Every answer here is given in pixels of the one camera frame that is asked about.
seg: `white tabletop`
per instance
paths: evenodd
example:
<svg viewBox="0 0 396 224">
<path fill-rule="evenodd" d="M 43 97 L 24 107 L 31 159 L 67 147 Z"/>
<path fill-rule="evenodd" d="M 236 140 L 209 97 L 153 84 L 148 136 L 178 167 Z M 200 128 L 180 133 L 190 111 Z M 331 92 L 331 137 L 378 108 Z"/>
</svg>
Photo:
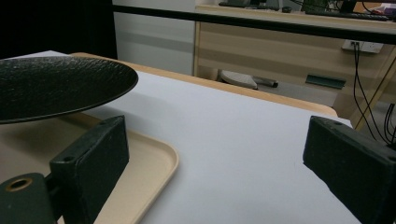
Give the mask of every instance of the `white tabletop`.
<svg viewBox="0 0 396 224">
<path fill-rule="evenodd" d="M 359 223 L 303 165 L 317 114 L 138 75 L 132 91 L 87 113 L 123 114 L 129 129 L 178 150 L 176 175 L 142 223 Z"/>
</svg>

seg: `desk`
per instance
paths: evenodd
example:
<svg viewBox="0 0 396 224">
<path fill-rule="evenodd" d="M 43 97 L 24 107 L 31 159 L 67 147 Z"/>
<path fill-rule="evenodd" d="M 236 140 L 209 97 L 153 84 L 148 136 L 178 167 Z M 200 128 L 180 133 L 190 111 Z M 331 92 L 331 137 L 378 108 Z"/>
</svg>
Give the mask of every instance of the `desk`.
<svg viewBox="0 0 396 224">
<path fill-rule="evenodd" d="M 358 21 L 208 5 L 197 6 L 196 11 L 325 28 L 372 29 L 383 34 L 396 33 L 395 22 Z M 335 91 L 339 93 L 334 103 L 338 115 L 350 119 L 354 126 L 358 126 L 361 123 L 361 116 L 352 97 L 355 75 L 354 54 L 353 51 L 342 50 L 343 43 L 344 39 L 196 22 L 194 74 L 213 79 L 217 69 L 223 69 Z M 372 105 L 383 93 L 386 95 L 392 93 L 393 88 L 389 85 L 389 81 L 395 73 L 395 58 L 396 48 L 392 45 L 385 45 L 379 54 L 361 53 L 359 67 L 361 83 Z M 337 90 L 306 84 L 308 74 L 344 78 L 346 85 L 343 89 Z M 395 97 L 386 99 L 390 103 L 396 102 Z"/>
<path fill-rule="evenodd" d="M 359 223 L 302 159 L 311 115 L 347 120 L 131 66 L 136 87 L 87 113 L 124 114 L 129 129 L 178 150 L 178 170 L 142 223 Z"/>
</svg>

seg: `black pan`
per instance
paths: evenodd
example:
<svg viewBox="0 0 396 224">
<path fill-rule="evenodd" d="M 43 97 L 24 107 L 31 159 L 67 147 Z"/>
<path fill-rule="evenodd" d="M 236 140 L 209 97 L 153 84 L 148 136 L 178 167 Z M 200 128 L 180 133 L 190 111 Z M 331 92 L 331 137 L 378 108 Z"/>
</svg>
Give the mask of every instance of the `black pan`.
<svg viewBox="0 0 396 224">
<path fill-rule="evenodd" d="M 44 57 L 0 61 L 0 124 L 48 119 L 108 103 L 137 83 L 108 60 Z"/>
</svg>

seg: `electrical outlet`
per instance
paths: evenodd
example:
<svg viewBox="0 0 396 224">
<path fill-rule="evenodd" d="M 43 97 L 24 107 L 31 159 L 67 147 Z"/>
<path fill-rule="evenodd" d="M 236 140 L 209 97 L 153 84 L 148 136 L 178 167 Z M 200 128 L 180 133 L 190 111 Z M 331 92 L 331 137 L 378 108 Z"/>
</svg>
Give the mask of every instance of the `electrical outlet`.
<svg viewBox="0 0 396 224">
<path fill-rule="evenodd" d="M 346 40 L 341 48 L 354 50 L 353 43 L 359 43 L 359 50 L 363 51 L 363 52 L 369 52 L 369 53 L 379 53 L 379 51 L 384 46 L 383 44 L 372 43 L 372 42 L 364 42 L 364 41 L 358 41 L 358 40 Z"/>
</svg>

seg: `black keyboard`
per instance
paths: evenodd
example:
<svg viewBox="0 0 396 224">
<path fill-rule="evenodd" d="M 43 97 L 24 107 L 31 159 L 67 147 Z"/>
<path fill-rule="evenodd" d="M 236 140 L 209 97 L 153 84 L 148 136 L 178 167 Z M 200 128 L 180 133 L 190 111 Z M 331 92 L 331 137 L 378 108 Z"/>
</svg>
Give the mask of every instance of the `black keyboard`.
<svg viewBox="0 0 396 224">
<path fill-rule="evenodd" d="M 367 20 L 367 21 L 389 21 L 389 18 L 382 15 L 369 15 L 362 13 L 340 13 L 340 12 L 328 12 L 328 11 L 306 11 L 306 15 L 314 16 L 328 16 L 328 17 L 338 17 L 346 19 L 357 19 L 357 20 Z"/>
<path fill-rule="evenodd" d="M 220 2 L 219 6 L 221 6 L 221 7 L 243 7 L 243 8 L 252 8 L 252 9 L 269 9 L 269 10 L 273 10 L 273 11 L 279 11 L 279 7 L 256 6 L 256 5 L 246 5 L 246 4 L 228 3 L 228 2 Z"/>
</svg>

